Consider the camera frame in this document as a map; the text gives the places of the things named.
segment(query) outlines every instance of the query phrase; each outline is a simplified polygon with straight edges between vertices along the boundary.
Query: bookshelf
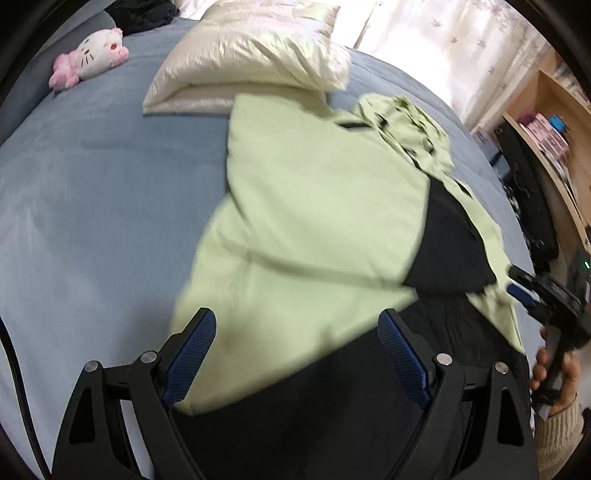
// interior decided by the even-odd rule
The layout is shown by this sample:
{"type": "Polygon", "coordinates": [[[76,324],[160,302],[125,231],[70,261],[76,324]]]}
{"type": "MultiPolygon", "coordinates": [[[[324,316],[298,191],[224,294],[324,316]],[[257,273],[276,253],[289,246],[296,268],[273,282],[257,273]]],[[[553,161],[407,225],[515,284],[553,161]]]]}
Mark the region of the bookshelf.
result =
{"type": "Polygon", "coordinates": [[[561,58],[552,51],[513,98],[503,117],[538,160],[534,170],[544,190],[560,244],[560,256],[551,263],[551,273],[565,281],[567,265],[577,247],[582,246],[591,253],[586,232],[591,220],[591,109],[552,77],[561,63],[561,58]],[[546,118],[558,115],[568,126],[570,161],[567,167],[576,196],[519,124],[520,117],[527,112],[539,112],[546,118]]]}

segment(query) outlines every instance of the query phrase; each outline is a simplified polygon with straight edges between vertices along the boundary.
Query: blue bedsheet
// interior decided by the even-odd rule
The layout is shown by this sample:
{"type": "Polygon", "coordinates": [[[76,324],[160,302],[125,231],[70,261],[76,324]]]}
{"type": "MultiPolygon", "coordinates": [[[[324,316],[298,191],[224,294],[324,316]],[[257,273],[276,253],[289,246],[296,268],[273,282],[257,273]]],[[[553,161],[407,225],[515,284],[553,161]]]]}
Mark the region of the blue bedsheet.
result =
{"type": "MultiPolygon", "coordinates": [[[[85,362],[123,364],[164,342],[197,241],[225,193],[227,117],[142,116],[152,78],[193,25],[179,19],[126,37],[127,63],[48,96],[0,147],[0,315],[49,461],[85,362]]],[[[352,57],[349,88],[330,104],[350,108],[378,92],[425,109],[450,136],[455,175],[501,225],[510,259],[532,270],[492,169],[451,109],[398,69],[352,57]]],[[[523,311],[519,318],[533,359],[537,324],[523,311]]],[[[0,423],[38,472],[3,354],[0,405],[0,423]]]]}

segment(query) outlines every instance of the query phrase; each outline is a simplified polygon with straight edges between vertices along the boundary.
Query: black cable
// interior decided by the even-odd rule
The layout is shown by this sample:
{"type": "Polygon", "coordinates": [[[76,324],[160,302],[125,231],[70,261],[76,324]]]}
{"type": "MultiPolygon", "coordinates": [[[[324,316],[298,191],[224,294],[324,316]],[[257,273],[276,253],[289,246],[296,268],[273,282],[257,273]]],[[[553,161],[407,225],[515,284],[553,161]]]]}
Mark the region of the black cable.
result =
{"type": "Polygon", "coordinates": [[[12,372],[14,388],[17,391],[18,407],[21,409],[22,422],[25,425],[25,431],[27,432],[27,437],[29,439],[29,443],[31,444],[31,450],[33,450],[33,455],[35,455],[35,459],[37,460],[37,464],[41,469],[43,478],[45,480],[50,480],[51,472],[47,466],[47,462],[45,461],[45,457],[41,451],[39,439],[37,438],[37,434],[35,432],[33,418],[31,417],[31,410],[29,409],[29,403],[27,402],[25,384],[22,381],[21,367],[18,365],[17,353],[14,350],[14,345],[12,344],[12,340],[10,340],[10,335],[8,334],[8,330],[6,329],[6,325],[4,325],[2,317],[0,317],[0,341],[2,342],[2,346],[6,352],[8,364],[10,365],[10,371],[12,372]]]}

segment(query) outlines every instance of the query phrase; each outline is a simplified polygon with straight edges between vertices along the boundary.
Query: jacket sleeve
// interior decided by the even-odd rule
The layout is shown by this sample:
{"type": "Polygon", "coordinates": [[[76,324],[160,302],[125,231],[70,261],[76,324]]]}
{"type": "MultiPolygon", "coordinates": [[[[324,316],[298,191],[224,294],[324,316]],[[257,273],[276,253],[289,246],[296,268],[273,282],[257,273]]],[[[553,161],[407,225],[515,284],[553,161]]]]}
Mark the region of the jacket sleeve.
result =
{"type": "Polygon", "coordinates": [[[578,401],[548,420],[536,419],[535,452],[540,480],[550,480],[567,462],[582,438],[583,414],[578,401]]]}

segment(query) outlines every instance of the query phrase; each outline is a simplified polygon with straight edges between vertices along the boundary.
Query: hello kitty plush toy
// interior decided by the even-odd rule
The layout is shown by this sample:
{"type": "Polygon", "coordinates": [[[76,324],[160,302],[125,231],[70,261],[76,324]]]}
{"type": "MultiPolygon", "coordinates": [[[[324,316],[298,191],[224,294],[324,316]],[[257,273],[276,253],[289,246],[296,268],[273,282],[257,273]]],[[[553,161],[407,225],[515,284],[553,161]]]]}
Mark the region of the hello kitty plush toy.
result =
{"type": "Polygon", "coordinates": [[[120,28],[99,30],[86,37],[78,48],[62,53],[53,62],[49,87],[56,92],[73,87],[81,80],[106,72],[121,65],[129,57],[122,44],[120,28]]]}

